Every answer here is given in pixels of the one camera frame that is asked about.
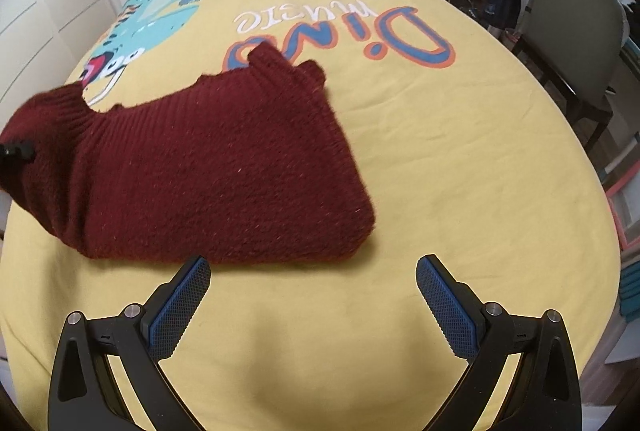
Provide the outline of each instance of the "bed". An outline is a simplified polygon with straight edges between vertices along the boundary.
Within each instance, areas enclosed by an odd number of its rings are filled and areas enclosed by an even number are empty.
[[[132,106],[242,66],[265,40],[325,69],[376,227],[339,265],[214,267],[161,363],[206,429],[424,427],[466,366],[415,286],[417,259],[430,253],[510,313],[560,311],[581,371],[620,273],[604,192],[543,88],[445,1],[129,0],[69,82],[82,80],[99,111]],[[115,315],[177,268],[86,259],[12,207],[0,324],[18,404],[36,429],[46,428],[66,315]],[[511,358],[479,429],[500,406]],[[151,429],[113,367],[136,422]]]

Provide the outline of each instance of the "folded sweater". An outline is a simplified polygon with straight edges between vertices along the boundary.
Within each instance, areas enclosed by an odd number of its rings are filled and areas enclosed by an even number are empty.
[[[93,258],[328,261],[356,252],[374,212],[313,61],[263,43],[246,68],[135,107],[91,110],[80,83],[29,99],[0,143],[28,140],[0,186]]]

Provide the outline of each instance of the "chair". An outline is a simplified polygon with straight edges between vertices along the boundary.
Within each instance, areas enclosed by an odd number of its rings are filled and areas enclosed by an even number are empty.
[[[612,117],[605,97],[624,38],[625,13],[618,0],[533,0],[530,19],[512,53],[524,52],[566,99],[571,126],[597,123],[589,152]]]

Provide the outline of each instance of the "metal screw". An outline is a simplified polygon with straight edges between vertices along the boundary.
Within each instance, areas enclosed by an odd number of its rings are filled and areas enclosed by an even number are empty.
[[[129,305],[124,309],[124,315],[128,318],[133,318],[140,313],[140,305]]]
[[[80,312],[73,312],[71,315],[68,316],[68,318],[66,318],[66,322],[68,322],[70,325],[74,325],[80,319],[82,319]]]
[[[562,320],[562,316],[555,310],[547,310],[546,316],[554,323],[559,323]]]
[[[491,316],[499,316],[502,313],[502,307],[498,303],[487,303],[484,309]]]

